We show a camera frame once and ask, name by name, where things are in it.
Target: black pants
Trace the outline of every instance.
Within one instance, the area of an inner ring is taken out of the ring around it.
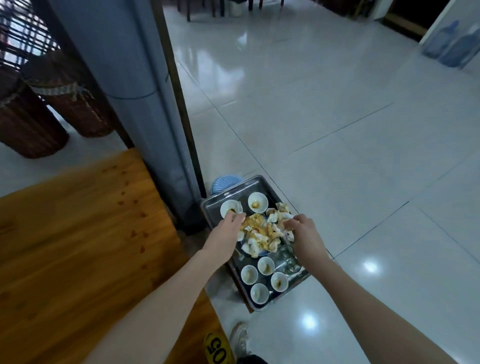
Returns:
[[[260,356],[249,355],[237,360],[237,364],[267,364]]]

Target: window lattice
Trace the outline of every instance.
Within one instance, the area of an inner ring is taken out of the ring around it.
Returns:
[[[0,0],[0,62],[16,70],[30,55],[59,46],[29,0]]]

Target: wooden tabletop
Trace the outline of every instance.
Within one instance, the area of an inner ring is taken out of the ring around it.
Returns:
[[[0,198],[0,362],[80,363],[187,260],[135,149]],[[209,331],[202,291],[167,363],[206,363]]]

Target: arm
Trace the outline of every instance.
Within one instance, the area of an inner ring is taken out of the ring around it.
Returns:
[[[163,363],[210,276],[227,262],[245,214],[228,213],[198,251],[173,277],[119,321],[84,364]]]
[[[284,226],[294,230],[298,260],[330,294],[372,364],[456,363],[330,260],[312,219],[297,215]]]

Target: yellow sticker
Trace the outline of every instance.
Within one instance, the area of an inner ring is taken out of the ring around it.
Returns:
[[[224,335],[209,332],[205,336],[204,348],[210,364],[230,364],[230,345]]]

